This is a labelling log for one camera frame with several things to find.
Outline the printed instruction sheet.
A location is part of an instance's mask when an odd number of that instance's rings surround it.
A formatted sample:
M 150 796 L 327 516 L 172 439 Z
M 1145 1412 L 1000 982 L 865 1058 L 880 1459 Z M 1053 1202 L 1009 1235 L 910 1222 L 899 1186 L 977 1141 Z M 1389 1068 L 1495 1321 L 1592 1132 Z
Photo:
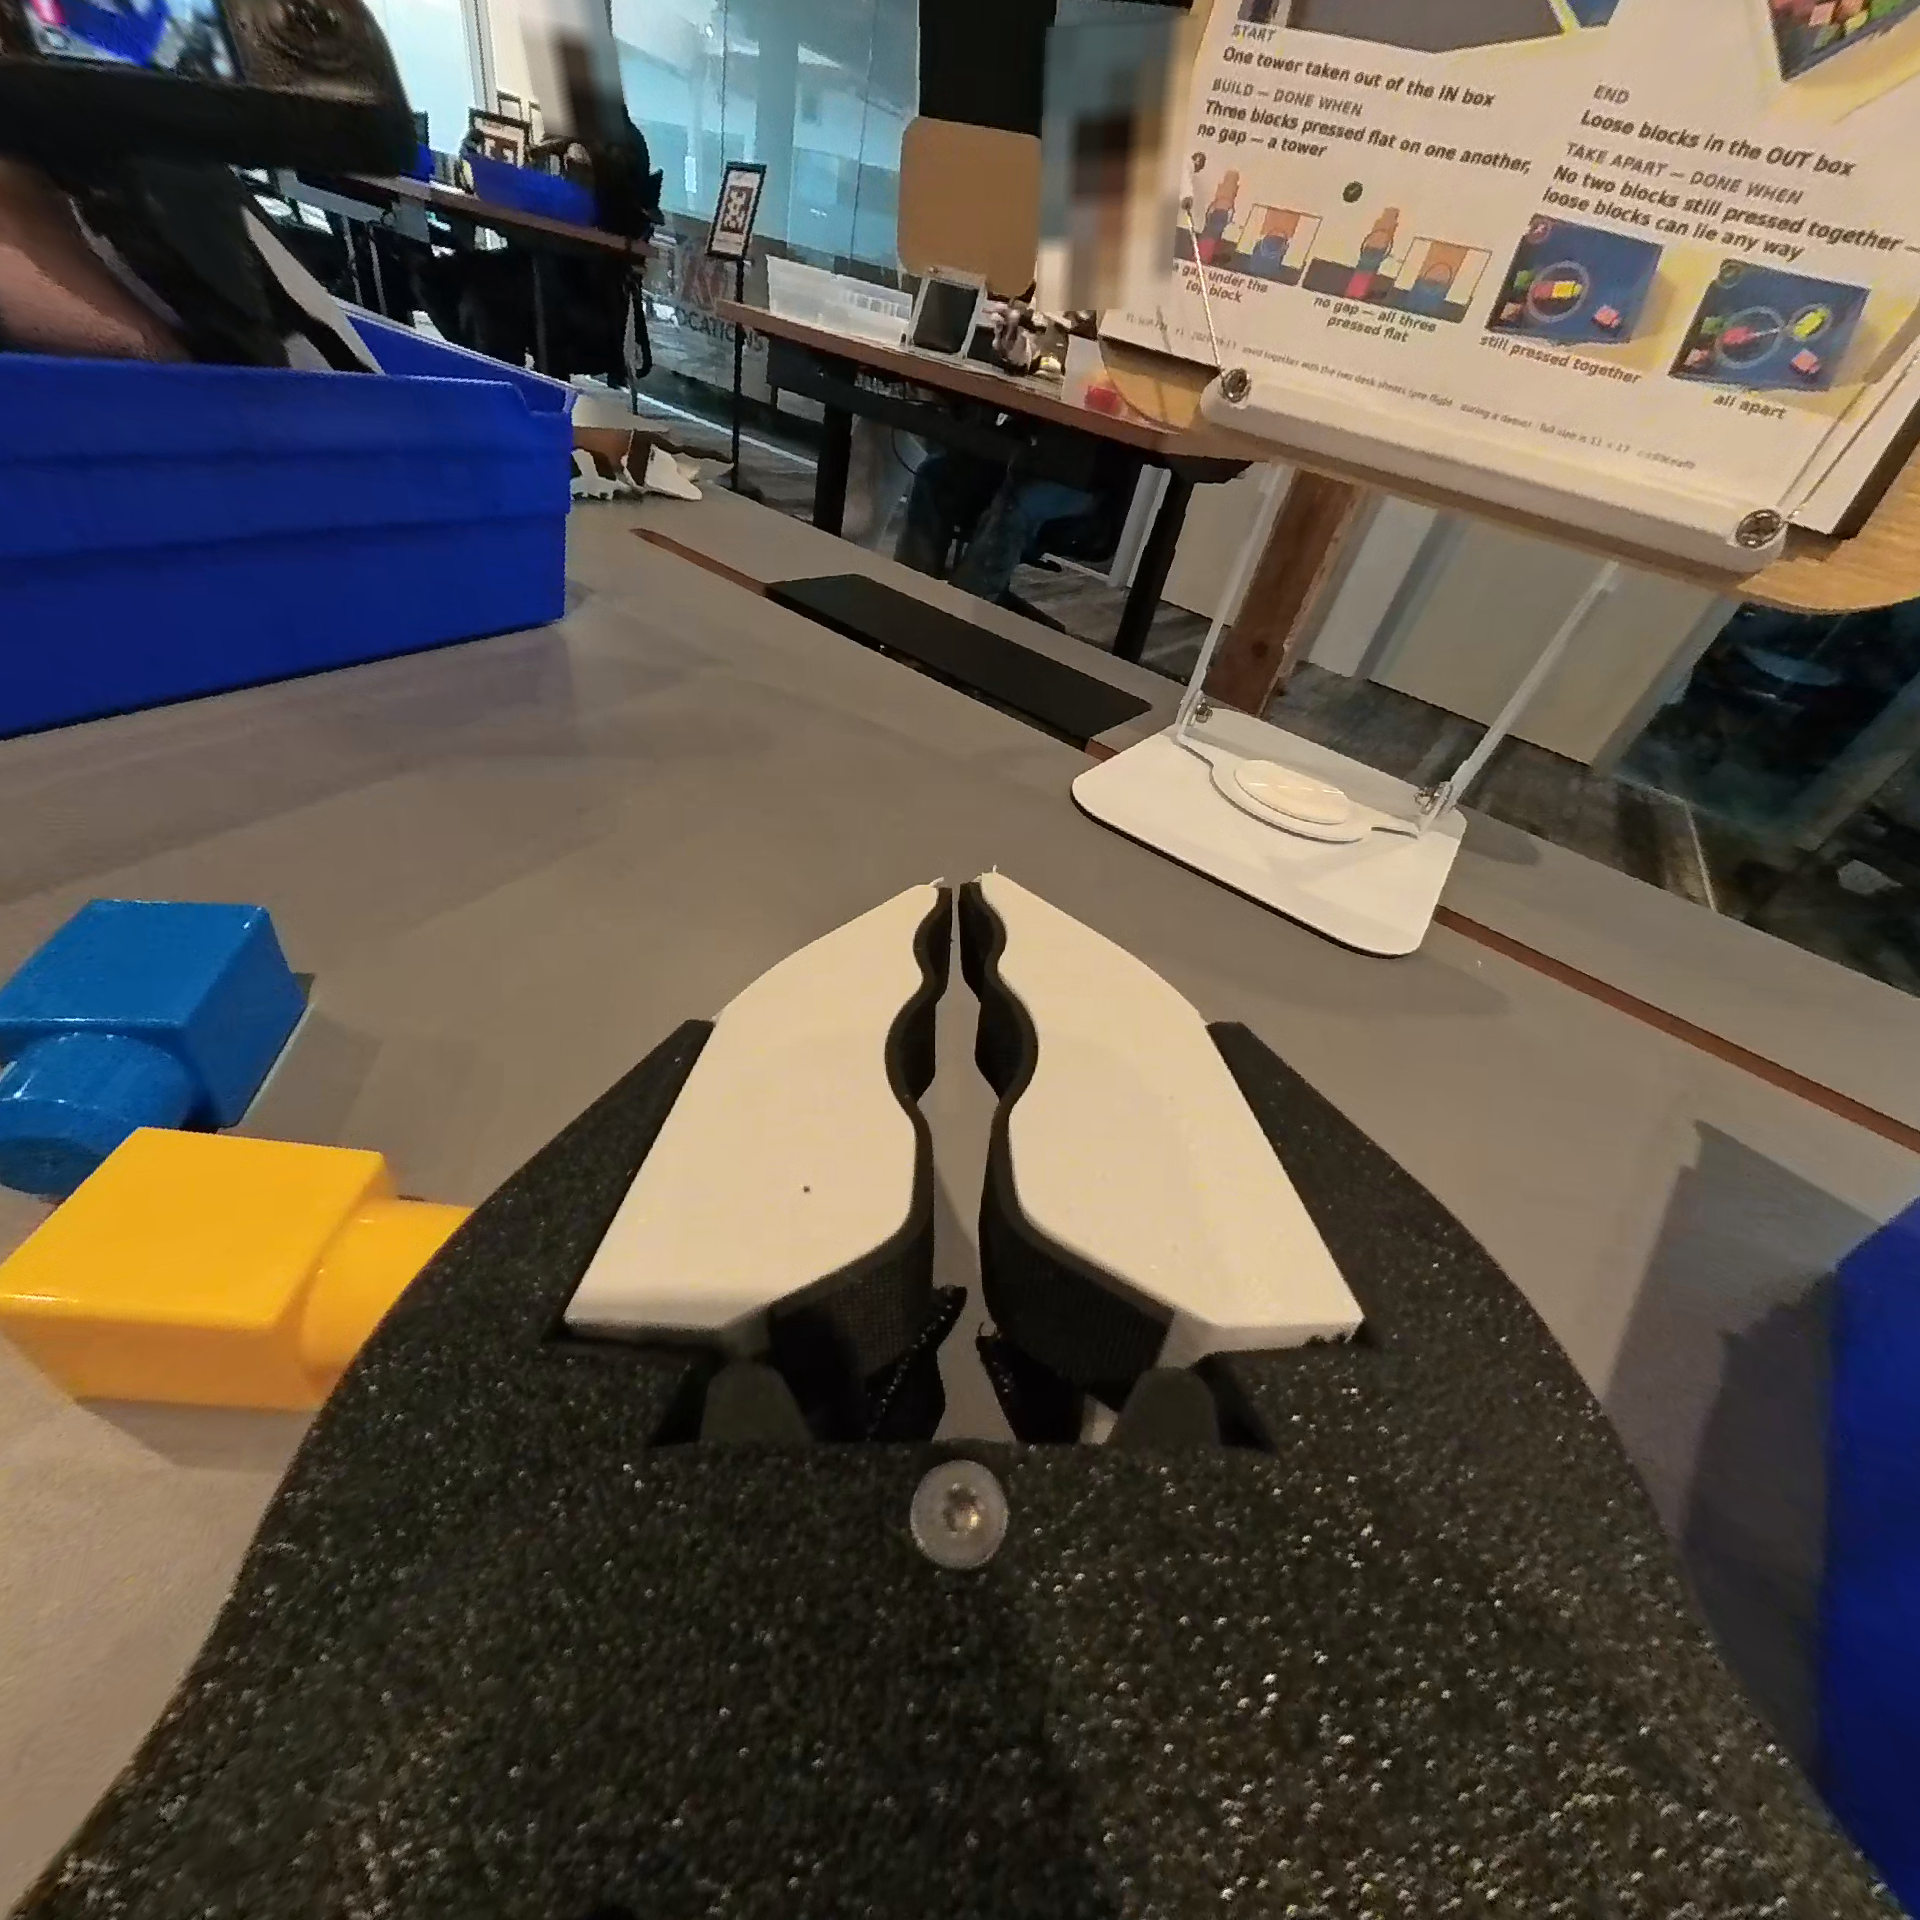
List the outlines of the printed instruction sheet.
M 1917 436 L 1913 2 L 1215 2 L 1119 343 L 1620 539 L 1850 538 Z

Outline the small blue storage bin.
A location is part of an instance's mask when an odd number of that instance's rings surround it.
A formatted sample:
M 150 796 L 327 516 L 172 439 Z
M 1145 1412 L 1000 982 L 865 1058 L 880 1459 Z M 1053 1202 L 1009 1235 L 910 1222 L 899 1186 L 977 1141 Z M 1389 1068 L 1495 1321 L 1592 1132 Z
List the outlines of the small blue storage bin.
M 487 206 L 556 221 L 563 225 L 596 225 L 596 202 L 589 182 L 563 173 L 539 171 L 537 165 L 515 165 L 473 148 L 455 158 L 455 179 L 459 189 Z

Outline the tan rounded panel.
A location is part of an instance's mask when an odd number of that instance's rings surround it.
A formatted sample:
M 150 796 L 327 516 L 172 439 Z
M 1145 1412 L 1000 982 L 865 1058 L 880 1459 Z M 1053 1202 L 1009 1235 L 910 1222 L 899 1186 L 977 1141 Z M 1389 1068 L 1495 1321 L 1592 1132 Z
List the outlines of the tan rounded panel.
M 1040 253 L 1042 143 L 1027 132 L 916 115 L 902 129 L 899 272 L 959 272 L 1025 298 Z

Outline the blue plastic bin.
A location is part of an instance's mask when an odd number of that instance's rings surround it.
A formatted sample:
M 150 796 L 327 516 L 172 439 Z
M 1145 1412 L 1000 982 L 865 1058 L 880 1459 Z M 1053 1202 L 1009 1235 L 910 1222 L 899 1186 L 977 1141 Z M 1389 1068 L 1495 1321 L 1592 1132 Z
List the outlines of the blue plastic bin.
M 347 321 L 377 372 L 2 356 L 2 738 L 563 618 L 576 391 Z

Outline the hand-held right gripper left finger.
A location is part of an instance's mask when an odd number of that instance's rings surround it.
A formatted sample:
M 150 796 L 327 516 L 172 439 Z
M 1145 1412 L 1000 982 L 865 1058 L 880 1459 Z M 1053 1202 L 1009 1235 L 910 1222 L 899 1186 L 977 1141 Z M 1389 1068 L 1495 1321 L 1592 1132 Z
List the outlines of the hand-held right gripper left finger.
M 712 1019 L 566 1305 L 567 1331 L 752 1351 L 902 1256 L 853 1351 L 899 1351 L 930 1269 L 922 1095 L 952 892 L 909 886 L 757 973 Z

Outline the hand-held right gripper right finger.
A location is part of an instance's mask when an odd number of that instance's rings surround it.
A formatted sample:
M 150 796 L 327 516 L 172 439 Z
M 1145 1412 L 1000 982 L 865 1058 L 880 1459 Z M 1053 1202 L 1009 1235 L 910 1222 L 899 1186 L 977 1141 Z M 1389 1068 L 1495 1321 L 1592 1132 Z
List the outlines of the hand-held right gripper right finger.
M 1340 1342 L 1360 1303 L 1196 1009 L 987 872 L 959 896 L 987 1315 L 1036 1363 L 1200 1363 Z

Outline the yellow mega block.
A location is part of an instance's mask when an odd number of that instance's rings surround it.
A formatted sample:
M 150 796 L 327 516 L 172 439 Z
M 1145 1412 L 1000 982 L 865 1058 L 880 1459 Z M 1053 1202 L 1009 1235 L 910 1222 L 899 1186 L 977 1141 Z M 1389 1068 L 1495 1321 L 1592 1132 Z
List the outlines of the yellow mega block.
M 2 1333 L 82 1402 L 310 1412 L 472 1208 L 377 1152 L 133 1132 L 2 1262 Z

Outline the wooden post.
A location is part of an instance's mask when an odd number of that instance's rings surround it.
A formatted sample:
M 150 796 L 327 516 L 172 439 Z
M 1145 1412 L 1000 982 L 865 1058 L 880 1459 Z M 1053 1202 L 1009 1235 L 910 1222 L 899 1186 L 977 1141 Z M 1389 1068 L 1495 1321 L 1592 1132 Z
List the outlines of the wooden post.
M 1257 551 L 1236 615 L 1202 681 L 1206 701 L 1260 716 L 1290 681 L 1309 623 L 1357 525 L 1365 492 L 1343 476 L 1293 471 Z

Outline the black rubber strip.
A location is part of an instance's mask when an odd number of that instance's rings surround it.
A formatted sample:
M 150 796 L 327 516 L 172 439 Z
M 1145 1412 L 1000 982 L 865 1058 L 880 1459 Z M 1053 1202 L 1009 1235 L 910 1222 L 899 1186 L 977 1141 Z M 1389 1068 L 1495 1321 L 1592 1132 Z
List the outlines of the black rubber strip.
M 1123 685 L 875 578 L 803 578 L 767 582 L 763 595 L 796 618 L 906 663 L 922 678 L 1069 746 L 1086 749 L 1152 712 L 1147 701 Z

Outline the person's left hand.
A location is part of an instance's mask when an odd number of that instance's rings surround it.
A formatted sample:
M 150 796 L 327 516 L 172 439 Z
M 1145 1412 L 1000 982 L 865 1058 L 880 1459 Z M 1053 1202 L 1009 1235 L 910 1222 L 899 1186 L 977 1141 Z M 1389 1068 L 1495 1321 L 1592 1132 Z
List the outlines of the person's left hand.
M 36 165 L 2 159 L 2 351 L 186 362 L 180 332 L 106 266 Z

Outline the dark background table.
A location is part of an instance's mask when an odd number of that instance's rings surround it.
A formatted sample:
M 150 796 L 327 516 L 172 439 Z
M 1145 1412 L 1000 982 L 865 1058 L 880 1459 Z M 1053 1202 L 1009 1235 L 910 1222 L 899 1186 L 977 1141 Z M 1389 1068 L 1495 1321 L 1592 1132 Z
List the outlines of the dark background table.
M 242 189 L 325 292 L 380 321 L 563 382 L 637 389 L 655 372 L 639 233 L 487 206 L 456 182 L 242 171 Z

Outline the white crumpled paper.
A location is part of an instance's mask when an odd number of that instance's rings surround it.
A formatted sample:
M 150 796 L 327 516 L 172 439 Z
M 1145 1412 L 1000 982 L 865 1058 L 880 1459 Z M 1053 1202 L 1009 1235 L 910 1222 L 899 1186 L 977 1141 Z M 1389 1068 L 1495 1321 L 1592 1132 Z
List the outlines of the white crumpled paper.
M 657 425 L 620 413 L 610 396 L 570 391 L 570 501 L 700 501 L 700 465 Z

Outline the brown top desk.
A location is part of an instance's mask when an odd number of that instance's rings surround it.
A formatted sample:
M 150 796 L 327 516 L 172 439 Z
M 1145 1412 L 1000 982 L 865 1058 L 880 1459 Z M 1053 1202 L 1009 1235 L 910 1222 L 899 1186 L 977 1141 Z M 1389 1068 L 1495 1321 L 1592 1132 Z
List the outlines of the brown top desk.
M 1126 588 L 1113 656 L 1139 663 L 1163 603 L 1166 578 L 1196 486 L 1227 483 L 1250 456 L 1206 419 L 1129 419 L 1082 405 L 1059 382 L 1009 376 L 977 361 L 952 361 L 869 343 L 812 322 L 770 315 L 742 301 L 720 301 L 716 316 L 737 335 L 766 339 L 766 373 L 773 391 L 792 391 L 823 409 L 823 439 L 807 519 L 832 538 L 846 529 L 852 422 L 875 419 L 933 442 L 1005 463 L 1035 429 L 1080 431 L 1137 455 L 1167 475 L 1163 502 Z

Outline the blue mega block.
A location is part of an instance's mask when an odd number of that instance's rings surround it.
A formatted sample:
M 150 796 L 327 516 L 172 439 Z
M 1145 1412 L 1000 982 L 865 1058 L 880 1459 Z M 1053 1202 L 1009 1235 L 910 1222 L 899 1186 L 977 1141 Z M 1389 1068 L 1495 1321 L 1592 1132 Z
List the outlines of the blue mega block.
M 302 1013 L 266 908 L 89 901 L 2 982 L 2 1186 L 57 1202 L 133 1132 L 235 1128 Z

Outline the clear plastic container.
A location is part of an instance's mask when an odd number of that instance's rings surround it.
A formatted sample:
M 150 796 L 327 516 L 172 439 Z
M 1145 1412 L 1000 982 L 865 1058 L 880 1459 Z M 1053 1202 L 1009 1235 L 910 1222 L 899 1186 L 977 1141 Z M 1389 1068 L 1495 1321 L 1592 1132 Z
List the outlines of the clear plastic container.
M 902 346 L 915 309 L 915 295 L 906 289 L 835 275 L 783 253 L 767 253 L 763 272 L 767 315 L 843 338 Z

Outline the blue bin holding blocks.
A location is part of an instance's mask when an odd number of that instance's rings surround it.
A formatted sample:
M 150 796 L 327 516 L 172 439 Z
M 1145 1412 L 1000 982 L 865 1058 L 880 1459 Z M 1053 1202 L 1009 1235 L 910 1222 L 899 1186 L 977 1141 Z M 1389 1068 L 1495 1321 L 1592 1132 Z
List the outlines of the blue bin holding blocks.
M 1829 1318 L 1816 1776 L 1887 1882 L 1917 1875 L 1917 1206 L 1836 1269 Z

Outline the small white screen device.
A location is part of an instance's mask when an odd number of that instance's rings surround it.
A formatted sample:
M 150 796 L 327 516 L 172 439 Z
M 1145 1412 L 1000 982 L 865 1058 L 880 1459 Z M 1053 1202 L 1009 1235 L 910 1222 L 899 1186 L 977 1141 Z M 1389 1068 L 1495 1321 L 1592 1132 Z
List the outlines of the small white screen device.
M 922 356 L 967 361 L 986 301 L 986 276 L 956 269 L 927 272 L 916 285 L 902 346 Z

